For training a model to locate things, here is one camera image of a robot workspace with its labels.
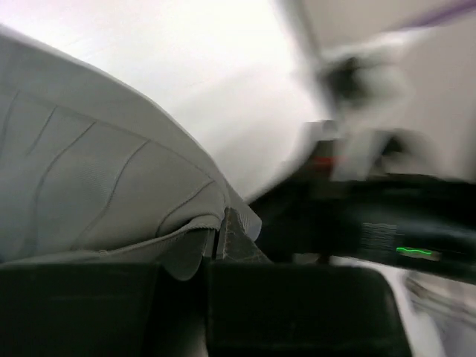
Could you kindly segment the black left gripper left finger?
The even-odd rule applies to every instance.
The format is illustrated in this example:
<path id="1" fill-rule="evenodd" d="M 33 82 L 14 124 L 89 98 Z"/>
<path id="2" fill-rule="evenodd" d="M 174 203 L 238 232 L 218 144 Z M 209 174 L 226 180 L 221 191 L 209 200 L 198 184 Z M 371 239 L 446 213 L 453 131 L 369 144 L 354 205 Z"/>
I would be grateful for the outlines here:
<path id="1" fill-rule="evenodd" d="M 205 356 L 191 283 L 157 263 L 1 268 L 3 356 Z"/>

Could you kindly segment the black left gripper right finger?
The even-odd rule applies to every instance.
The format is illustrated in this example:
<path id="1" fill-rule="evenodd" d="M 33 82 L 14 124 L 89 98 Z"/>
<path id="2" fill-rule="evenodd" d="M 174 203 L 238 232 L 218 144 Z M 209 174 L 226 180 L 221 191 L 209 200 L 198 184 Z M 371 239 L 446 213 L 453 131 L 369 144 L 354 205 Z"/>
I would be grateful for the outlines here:
<path id="1" fill-rule="evenodd" d="M 211 356 L 410 356 L 387 280 L 369 268 L 208 266 Z"/>

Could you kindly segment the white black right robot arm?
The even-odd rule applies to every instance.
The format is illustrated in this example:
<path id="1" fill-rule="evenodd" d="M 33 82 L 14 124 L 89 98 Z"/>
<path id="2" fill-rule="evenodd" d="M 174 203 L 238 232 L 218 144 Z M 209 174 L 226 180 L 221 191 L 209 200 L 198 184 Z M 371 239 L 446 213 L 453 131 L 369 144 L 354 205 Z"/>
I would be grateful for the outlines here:
<path id="1" fill-rule="evenodd" d="M 378 97 L 377 71 L 429 33 L 385 32 L 327 55 L 316 80 L 332 104 L 331 127 L 286 178 L 251 201 L 268 257 L 352 257 L 475 282 L 475 216 L 464 210 L 475 186 L 388 172 L 386 159 L 414 155 L 412 132 L 344 131 L 344 108 Z"/>

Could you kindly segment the grey pleated skirt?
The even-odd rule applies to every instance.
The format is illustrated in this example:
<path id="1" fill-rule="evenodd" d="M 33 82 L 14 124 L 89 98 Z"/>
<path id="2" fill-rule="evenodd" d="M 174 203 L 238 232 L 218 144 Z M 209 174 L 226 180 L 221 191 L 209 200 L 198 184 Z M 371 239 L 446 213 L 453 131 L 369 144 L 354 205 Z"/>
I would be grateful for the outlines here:
<path id="1" fill-rule="evenodd" d="M 113 76 L 1 28 L 1 264 L 264 263 L 261 220 L 202 146 Z"/>

